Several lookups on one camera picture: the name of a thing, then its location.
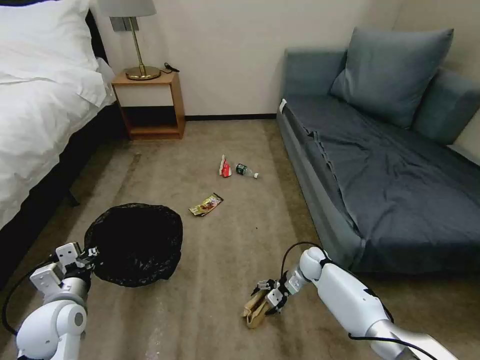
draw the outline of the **nightstand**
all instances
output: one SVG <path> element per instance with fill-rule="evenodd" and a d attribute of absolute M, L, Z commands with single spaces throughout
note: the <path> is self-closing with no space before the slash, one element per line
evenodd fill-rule
<path fill-rule="evenodd" d="M 119 74 L 111 83 L 131 140 L 181 139 L 185 110 L 177 72 L 152 80 Z"/>

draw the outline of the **trash bin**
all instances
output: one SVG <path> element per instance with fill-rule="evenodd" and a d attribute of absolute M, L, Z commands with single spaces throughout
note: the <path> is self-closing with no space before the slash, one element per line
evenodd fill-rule
<path fill-rule="evenodd" d="M 180 215 L 162 205 L 129 203 L 100 215 L 85 233 L 85 249 L 97 247 L 94 273 L 125 287 L 169 279 L 180 261 Z"/>

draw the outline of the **baseboard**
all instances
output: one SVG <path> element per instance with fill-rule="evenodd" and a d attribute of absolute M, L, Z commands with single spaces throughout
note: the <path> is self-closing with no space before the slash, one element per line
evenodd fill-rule
<path fill-rule="evenodd" d="M 206 120 L 260 120 L 275 119 L 276 113 L 265 114 L 233 114 L 233 115 L 186 115 L 186 121 L 206 121 Z"/>

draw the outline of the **plastic bottle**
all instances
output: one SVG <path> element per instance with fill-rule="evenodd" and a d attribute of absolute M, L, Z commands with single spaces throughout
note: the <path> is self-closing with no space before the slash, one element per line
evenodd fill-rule
<path fill-rule="evenodd" d="M 252 177 L 254 179 L 259 178 L 259 173 L 258 172 L 254 172 L 251 168 L 249 168 L 248 166 L 243 165 L 243 164 L 238 164 L 235 168 L 235 172 L 237 174 Z"/>

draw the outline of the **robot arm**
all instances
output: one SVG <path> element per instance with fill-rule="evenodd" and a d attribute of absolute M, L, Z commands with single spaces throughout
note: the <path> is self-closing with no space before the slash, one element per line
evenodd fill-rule
<path fill-rule="evenodd" d="M 87 325 L 85 308 L 72 300 L 49 302 L 32 312 L 16 338 L 22 359 L 74 360 Z"/>
<path fill-rule="evenodd" d="M 76 242 L 55 250 L 58 262 L 37 269 L 30 280 L 43 306 L 22 323 L 16 337 L 19 359 L 76 360 L 87 325 L 86 302 L 97 249 L 81 253 Z"/>
<path fill-rule="evenodd" d="M 380 299 L 355 276 L 334 264 L 318 247 L 304 251 L 299 264 L 286 272 L 274 288 L 270 290 L 271 282 L 266 281 L 259 283 L 257 288 L 270 290 L 266 298 L 272 314 L 281 310 L 288 296 L 298 293 L 310 282 L 349 337 L 371 340 L 370 347 L 382 359 L 457 359 L 429 335 L 406 331 L 393 324 Z"/>

